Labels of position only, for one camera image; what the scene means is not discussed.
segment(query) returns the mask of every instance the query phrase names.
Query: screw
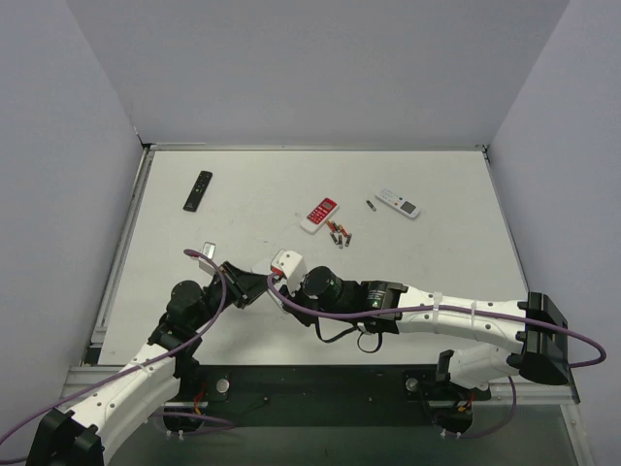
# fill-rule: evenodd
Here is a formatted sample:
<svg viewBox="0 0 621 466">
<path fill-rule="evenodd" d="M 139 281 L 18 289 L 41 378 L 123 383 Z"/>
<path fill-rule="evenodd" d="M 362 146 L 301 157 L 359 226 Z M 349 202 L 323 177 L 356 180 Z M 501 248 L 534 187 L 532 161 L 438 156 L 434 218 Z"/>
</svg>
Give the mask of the screw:
<svg viewBox="0 0 621 466">
<path fill-rule="evenodd" d="M 220 379 L 215 383 L 215 389 L 218 393 L 226 393 L 229 391 L 230 383 L 226 379 Z"/>
<path fill-rule="evenodd" d="M 406 380 L 406 390 L 407 391 L 416 391 L 418 389 L 418 380 L 410 377 L 409 379 Z"/>
</svg>

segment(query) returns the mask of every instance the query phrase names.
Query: black cable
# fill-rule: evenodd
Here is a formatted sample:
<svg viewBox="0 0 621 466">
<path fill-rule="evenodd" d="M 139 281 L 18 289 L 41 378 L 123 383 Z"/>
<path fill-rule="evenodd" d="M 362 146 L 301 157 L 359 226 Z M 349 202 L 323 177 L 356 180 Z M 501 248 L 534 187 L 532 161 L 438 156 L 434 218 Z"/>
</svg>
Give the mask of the black cable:
<svg viewBox="0 0 621 466">
<path fill-rule="evenodd" d="M 317 322 L 314 323 L 314 333 L 317 334 L 317 338 L 319 340 L 321 340 L 323 343 L 334 343 L 334 342 L 340 340 L 345 335 L 349 335 L 350 333 L 353 333 L 356 330 L 358 330 L 356 327 L 347 328 L 346 330 L 344 330 L 340 334 L 335 335 L 332 338 L 328 338 L 327 340 L 324 340 L 323 337 L 321 336 L 321 328 L 319 327 L 319 319 L 317 320 Z"/>
<path fill-rule="evenodd" d="M 358 349 L 361 350 L 362 352 L 365 352 L 366 354 L 373 354 L 374 352 L 378 352 L 379 349 L 381 348 L 381 344 L 383 342 L 383 338 L 381 336 L 381 333 L 377 334 L 377 346 L 372 351 L 367 351 L 366 349 L 362 349 L 362 347 L 360 346 L 360 339 L 362 338 L 363 335 L 364 335 L 364 333 L 360 333 L 360 335 L 358 336 L 358 340 L 356 341 L 356 345 L 358 345 Z"/>
</svg>

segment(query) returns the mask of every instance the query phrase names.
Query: white remote control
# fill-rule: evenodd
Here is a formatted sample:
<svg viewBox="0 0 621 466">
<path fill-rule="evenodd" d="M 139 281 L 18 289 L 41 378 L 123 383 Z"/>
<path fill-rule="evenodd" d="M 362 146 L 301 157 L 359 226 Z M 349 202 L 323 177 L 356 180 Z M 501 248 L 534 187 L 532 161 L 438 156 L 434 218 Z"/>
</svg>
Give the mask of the white remote control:
<svg viewBox="0 0 621 466">
<path fill-rule="evenodd" d="M 418 207 L 395 194 L 390 189 L 383 188 L 380 192 L 376 193 L 376 198 L 407 218 L 414 219 L 420 214 L 420 209 Z"/>
</svg>

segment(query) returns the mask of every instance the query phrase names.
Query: cable tie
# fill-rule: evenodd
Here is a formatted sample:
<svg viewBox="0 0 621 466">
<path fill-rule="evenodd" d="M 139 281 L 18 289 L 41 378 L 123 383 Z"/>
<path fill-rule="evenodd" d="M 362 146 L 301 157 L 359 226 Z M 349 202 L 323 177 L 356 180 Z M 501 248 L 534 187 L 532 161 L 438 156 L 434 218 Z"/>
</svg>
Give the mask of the cable tie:
<svg viewBox="0 0 621 466">
<path fill-rule="evenodd" d="M 434 316 L 432 322 L 434 324 L 434 333 L 438 333 L 438 316 L 440 313 L 440 303 L 442 302 L 442 293 L 434 291 Z"/>
<path fill-rule="evenodd" d="M 473 301 L 470 305 L 471 314 L 470 314 L 470 329 L 473 331 L 474 340 L 478 342 L 478 335 L 474 331 L 474 316 L 476 315 L 476 301 Z"/>
</svg>

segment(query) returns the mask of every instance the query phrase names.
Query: white table surface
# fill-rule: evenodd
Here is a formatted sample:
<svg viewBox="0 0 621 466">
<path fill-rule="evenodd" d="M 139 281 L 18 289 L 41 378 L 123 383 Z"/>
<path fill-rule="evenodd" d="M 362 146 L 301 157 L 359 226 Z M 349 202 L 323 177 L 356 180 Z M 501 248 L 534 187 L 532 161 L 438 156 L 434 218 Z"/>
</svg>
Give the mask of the white table surface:
<svg viewBox="0 0 621 466">
<path fill-rule="evenodd" d="M 198 212 L 181 207 L 201 170 L 213 172 Z M 415 220 L 374 198 L 389 187 L 422 208 Z M 353 233 L 339 250 L 323 226 L 298 223 L 324 197 Z M 365 203 L 371 199 L 376 212 Z M 100 364 L 125 364 L 165 312 L 173 286 L 211 277 L 182 254 L 216 243 L 216 262 L 250 270 L 280 249 L 344 280 L 387 280 L 480 300 L 523 299 L 526 289 L 491 180 L 473 151 L 159 151 L 124 263 Z M 322 319 L 324 338 L 347 324 Z M 332 345 L 286 316 L 267 295 L 229 308 L 204 337 L 203 364 L 434 363 L 475 342 L 430 334 L 385 335 L 376 354 L 349 335 Z M 363 342 L 373 347 L 375 341 Z"/>
</svg>

